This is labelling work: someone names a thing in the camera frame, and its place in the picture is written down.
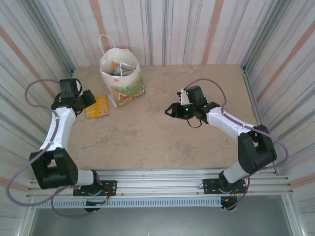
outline metal grate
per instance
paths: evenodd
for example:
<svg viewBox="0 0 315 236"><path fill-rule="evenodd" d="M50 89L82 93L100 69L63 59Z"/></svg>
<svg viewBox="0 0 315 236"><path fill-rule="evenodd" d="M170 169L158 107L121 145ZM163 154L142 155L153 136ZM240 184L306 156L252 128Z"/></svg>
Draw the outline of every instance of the metal grate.
<svg viewBox="0 0 315 236"><path fill-rule="evenodd" d="M55 208L94 208L85 206L87 199L55 199ZM97 207L127 208L127 207L221 207L221 197L189 197L189 198L110 198L109 204ZM51 202L45 202L38 208L51 208Z"/></svg>

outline snack package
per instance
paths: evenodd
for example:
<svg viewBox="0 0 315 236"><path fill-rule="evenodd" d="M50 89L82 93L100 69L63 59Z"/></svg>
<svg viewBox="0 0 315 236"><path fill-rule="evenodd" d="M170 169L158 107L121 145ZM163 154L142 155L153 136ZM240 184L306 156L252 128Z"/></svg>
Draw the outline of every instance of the snack package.
<svg viewBox="0 0 315 236"><path fill-rule="evenodd" d="M95 97L96 103L85 109L87 118L102 117L109 114L107 96Z"/></svg>

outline beige tabletop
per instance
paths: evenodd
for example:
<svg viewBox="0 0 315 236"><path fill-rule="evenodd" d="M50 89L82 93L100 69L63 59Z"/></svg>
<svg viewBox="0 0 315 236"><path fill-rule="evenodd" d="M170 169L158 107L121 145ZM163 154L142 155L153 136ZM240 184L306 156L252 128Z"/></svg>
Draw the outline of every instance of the beige tabletop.
<svg viewBox="0 0 315 236"><path fill-rule="evenodd" d="M141 66L146 93L110 114L86 118L83 112L72 127L68 152L81 169L172 169L228 167L238 159L237 144L216 127L191 128L185 120L164 114L179 102L177 92L198 78L219 83L227 96L226 110L244 122L256 124L238 65ZM106 94L98 68L75 71L83 89L95 96ZM208 102L223 104L220 90L199 82ZM197 119L191 119L198 125Z"/></svg>

